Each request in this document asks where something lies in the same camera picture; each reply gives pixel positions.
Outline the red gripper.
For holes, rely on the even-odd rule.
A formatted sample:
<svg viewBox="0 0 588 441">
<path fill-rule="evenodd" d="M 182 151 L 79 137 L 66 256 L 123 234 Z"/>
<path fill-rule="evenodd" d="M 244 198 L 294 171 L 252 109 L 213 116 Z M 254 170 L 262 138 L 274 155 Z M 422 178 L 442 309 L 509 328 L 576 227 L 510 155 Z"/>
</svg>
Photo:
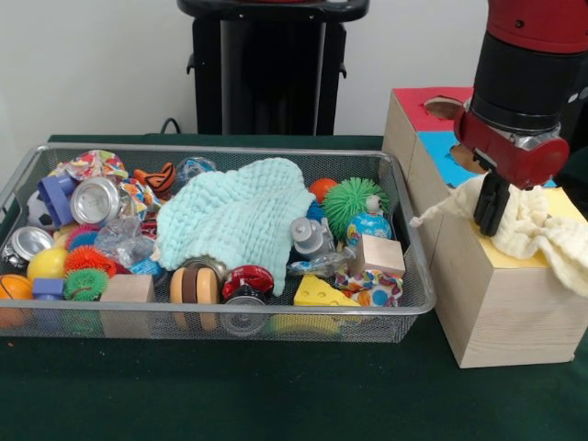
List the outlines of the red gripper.
<svg viewBox="0 0 588 441">
<path fill-rule="evenodd" d="M 520 189 L 543 185 L 563 167 L 570 153 L 568 143 L 559 136 L 549 135 L 530 149 L 517 146 L 513 136 L 501 134 L 464 108 L 457 113 L 454 132 L 481 166 L 499 175 L 484 177 L 474 210 L 480 234 L 486 234 L 491 226 L 491 236 L 502 220 L 510 184 Z"/>
</svg>

